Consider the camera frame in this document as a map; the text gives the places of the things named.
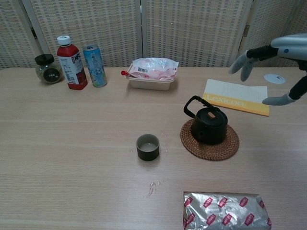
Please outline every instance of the foil bag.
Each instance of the foil bag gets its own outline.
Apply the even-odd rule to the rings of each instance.
[[[185,230],[270,230],[272,223],[260,195],[184,193]]]

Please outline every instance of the black kettle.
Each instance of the black kettle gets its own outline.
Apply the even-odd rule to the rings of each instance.
[[[206,108],[199,110],[196,115],[188,109],[188,105],[193,100],[197,100],[206,106]],[[186,103],[183,111],[186,115],[194,118],[191,126],[191,133],[197,141],[215,145],[225,140],[228,119],[219,108],[214,107],[199,96],[193,96]]]

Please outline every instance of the white bottle cap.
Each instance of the white bottle cap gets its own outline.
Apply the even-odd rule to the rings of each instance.
[[[57,37],[58,43],[61,46],[69,45],[71,43],[71,37],[68,35],[62,35],[60,37]]]

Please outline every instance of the food package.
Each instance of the food package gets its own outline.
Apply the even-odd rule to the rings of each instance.
[[[260,195],[185,192],[185,230],[270,230],[272,226]]]
[[[168,81],[176,77],[179,62],[167,58],[140,58],[132,62],[129,74],[136,78]]]

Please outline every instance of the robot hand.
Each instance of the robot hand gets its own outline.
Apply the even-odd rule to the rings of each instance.
[[[231,65],[229,73],[234,74],[241,68],[241,81],[246,81],[257,61],[272,57],[294,60],[300,70],[307,71],[307,34],[293,34],[275,38],[269,46],[247,50]],[[285,105],[295,102],[307,92],[307,76],[303,77],[291,90],[280,97],[268,97],[262,101],[269,105]]]

